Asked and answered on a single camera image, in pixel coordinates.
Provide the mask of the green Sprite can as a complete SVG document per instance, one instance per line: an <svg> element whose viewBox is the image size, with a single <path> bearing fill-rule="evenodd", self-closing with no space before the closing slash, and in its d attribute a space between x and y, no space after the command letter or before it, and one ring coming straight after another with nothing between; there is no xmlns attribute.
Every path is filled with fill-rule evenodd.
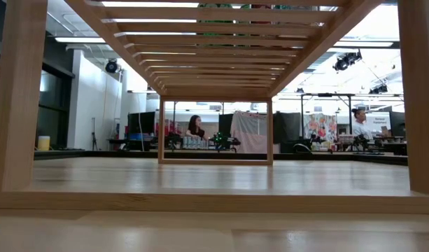
<svg viewBox="0 0 429 252"><path fill-rule="evenodd" d="M199 3L198 8L233 8L229 3ZM197 23L222 23L222 24L233 24L234 20L197 20ZM215 34L215 33L200 33L197 32L198 36L233 36L232 34ZM208 46L234 46L231 44L208 44Z"/></svg>

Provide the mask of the red soda can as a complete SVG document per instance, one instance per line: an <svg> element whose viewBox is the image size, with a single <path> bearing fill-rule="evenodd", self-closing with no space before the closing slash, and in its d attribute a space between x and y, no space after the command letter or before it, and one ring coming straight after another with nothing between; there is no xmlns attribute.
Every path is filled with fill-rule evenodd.
<svg viewBox="0 0 429 252"><path fill-rule="evenodd" d="M271 10L272 6L271 5L261 5L261 4L251 4L250 8L251 9L269 9L269 10ZM266 25L268 25L271 23L272 23L272 21L268 21L268 20L252 20L251 21L251 24L261 24L261 25L266 24Z"/></svg>

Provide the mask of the wooden slatted shelf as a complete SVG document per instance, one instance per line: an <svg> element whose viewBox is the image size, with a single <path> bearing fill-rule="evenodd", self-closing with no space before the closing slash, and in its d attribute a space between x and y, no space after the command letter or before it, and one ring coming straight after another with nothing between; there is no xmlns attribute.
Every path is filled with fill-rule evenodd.
<svg viewBox="0 0 429 252"><path fill-rule="evenodd" d="M269 87L209 88L196 92L203 100L270 102L294 77L357 25L383 0L229 0L232 4L319 6L319 11L183 8L185 0L167 0L164 8L104 6L100 0L66 0L72 9L138 74L148 76L120 19L268 20L322 22L290 24L281 45L297 46L299 55ZM420 197L325 195L216 195L100 192L27 192L34 159L34 132L48 0L12 0L6 7L0 72L0 209L90 211L171 211L243 213L429 214L429 184ZM222 30L226 43L247 38L263 41L262 31Z"/></svg>

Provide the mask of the black computer monitor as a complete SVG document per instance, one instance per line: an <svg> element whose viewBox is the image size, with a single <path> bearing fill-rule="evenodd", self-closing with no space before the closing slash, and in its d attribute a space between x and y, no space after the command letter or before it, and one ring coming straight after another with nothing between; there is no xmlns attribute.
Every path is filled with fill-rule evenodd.
<svg viewBox="0 0 429 252"><path fill-rule="evenodd" d="M155 130L155 112L130 113L128 115L130 134L150 134Z"/></svg>
<svg viewBox="0 0 429 252"><path fill-rule="evenodd" d="M389 113L390 124L391 124L391 134L393 137L405 137L405 114L401 112L391 111Z"/></svg>
<svg viewBox="0 0 429 252"><path fill-rule="evenodd" d="M231 125L233 119L233 113L222 114L218 116L218 131L227 137L231 136Z"/></svg>

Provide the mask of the person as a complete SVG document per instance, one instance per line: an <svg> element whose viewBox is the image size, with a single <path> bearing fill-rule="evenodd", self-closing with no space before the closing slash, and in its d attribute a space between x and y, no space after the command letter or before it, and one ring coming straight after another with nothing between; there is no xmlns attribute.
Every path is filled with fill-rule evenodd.
<svg viewBox="0 0 429 252"><path fill-rule="evenodd" d="M351 112L355 118L354 125L352 126L353 135L362 135L367 140L373 140L372 132L365 124L367 121L365 111L362 109L353 108Z"/></svg>
<svg viewBox="0 0 429 252"><path fill-rule="evenodd" d="M202 120L199 115L192 115L185 135L188 137L199 137L200 139L208 141L209 137L201 128L201 122Z"/></svg>

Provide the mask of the pink cloth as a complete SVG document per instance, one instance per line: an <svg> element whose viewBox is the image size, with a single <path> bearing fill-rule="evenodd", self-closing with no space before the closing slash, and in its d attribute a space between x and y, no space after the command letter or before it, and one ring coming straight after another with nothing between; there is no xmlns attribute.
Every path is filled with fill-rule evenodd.
<svg viewBox="0 0 429 252"><path fill-rule="evenodd" d="M267 153L266 115L236 111L232 116L230 134L241 142L238 153Z"/></svg>

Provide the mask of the black partition cloth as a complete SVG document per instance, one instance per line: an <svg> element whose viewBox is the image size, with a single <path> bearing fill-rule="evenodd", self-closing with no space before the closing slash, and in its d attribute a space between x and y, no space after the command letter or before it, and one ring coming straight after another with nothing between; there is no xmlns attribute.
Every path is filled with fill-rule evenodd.
<svg viewBox="0 0 429 252"><path fill-rule="evenodd" d="M276 112L273 116L274 144L280 153L293 153L301 139L301 114Z"/></svg>

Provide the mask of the floral cloth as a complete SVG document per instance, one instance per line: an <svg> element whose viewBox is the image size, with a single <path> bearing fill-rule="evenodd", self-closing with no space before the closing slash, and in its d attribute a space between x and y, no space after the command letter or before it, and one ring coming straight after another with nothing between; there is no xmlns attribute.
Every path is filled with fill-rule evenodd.
<svg viewBox="0 0 429 252"><path fill-rule="evenodd" d="M312 113L303 115L304 138L310 138L312 134L324 141L337 140L337 118L335 115Z"/></svg>

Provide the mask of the black ceiling speaker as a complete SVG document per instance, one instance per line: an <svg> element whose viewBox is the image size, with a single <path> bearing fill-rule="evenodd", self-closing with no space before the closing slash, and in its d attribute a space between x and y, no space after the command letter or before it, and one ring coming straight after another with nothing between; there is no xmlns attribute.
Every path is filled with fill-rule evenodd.
<svg viewBox="0 0 429 252"><path fill-rule="evenodd" d="M107 73L116 74L120 70L120 65L117 62L117 59L108 59L105 70Z"/></svg>

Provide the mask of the black tripod stand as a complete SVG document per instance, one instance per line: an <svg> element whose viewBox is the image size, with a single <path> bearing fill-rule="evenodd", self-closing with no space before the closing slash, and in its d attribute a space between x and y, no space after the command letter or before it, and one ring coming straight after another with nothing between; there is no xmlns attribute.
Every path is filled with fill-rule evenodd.
<svg viewBox="0 0 429 252"><path fill-rule="evenodd" d="M92 151L97 151L97 138L95 134L95 118L91 118Z"/></svg>

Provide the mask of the black ceiling spotlight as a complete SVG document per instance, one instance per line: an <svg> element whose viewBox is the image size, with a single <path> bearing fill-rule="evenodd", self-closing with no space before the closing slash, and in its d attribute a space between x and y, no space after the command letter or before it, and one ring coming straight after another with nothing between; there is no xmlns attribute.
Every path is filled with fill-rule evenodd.
<svg viewBox="0 0 429 252"><path fill-rule="evenodd" d="M360 61L362 58L363 57L360 49L358 49L356 52L346 52L337 58L337 61L332 66L332 68L336 72L344 71L348 69L350 66L354 65L356 62Z"/></svg>

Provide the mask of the ceiling light strip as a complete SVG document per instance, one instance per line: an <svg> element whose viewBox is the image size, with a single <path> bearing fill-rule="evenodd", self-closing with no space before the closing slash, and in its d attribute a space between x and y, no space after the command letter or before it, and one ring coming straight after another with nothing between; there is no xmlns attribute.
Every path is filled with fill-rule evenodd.
<svg viewBox="0 0 429 252"><path fill-rule="evenodd" d="M389 48L393 42L378 41L338 41L334 44L336 48Z"/></svg>
<svg viewBox="0 0 429 252"><path fill-rule="evenodd" d="M55 37L59 43L79 43L79 44L105 44L105 40L99 37Z"/></svg>

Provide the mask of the white sign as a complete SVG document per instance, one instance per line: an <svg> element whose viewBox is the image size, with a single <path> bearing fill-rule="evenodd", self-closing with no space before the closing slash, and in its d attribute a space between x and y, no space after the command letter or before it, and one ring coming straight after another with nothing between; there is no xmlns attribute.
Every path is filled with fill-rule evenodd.
<svg viewBox="0 0 429 252"><path fill-rule="evenodd" d="M372 133L382 133L382 128L387 130L391 129L391 121L389 112L383 113L367 113L366 114L366 127L372 131Z"/></svg>

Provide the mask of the black gantry frame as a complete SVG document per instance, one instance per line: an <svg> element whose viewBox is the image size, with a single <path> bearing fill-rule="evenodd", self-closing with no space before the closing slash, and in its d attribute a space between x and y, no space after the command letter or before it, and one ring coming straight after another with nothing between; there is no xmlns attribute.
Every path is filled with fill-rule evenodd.
<svg viewBox="0 0 429 252"><path fill-rule="evenodd" d="M336 94L336 93L304 93L300 95L301 101L301 137L304 138L303 130L303 115L312 113L323 113L325 115L336 116L337 118L337 140L327 142L339 141L339 135L353 134L353 109L351 105L351 98L354 94Z"/></svg>

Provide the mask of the black aluminium table frame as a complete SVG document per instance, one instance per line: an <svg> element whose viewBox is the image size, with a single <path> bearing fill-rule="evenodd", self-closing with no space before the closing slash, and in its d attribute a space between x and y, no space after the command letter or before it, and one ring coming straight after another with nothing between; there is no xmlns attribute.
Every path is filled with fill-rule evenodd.
<svg viewBox="0 0 429 252"><path fill-rule="evenodd" d="M35 160L53 160L63 158L157 158L157 152L134 152L134 151L90 151L90 150L50 150L35 151ZM169 159L197 159L197 160L266 160L266 154L247 154L247 153L210 153L201 152L170 152L164 154ZM282 153L274 154L274 160L304 160L304 161L356 161L356 162L374 162L387 165L407 166L407 156L399 155L366 155L355 153Z"/></svg>

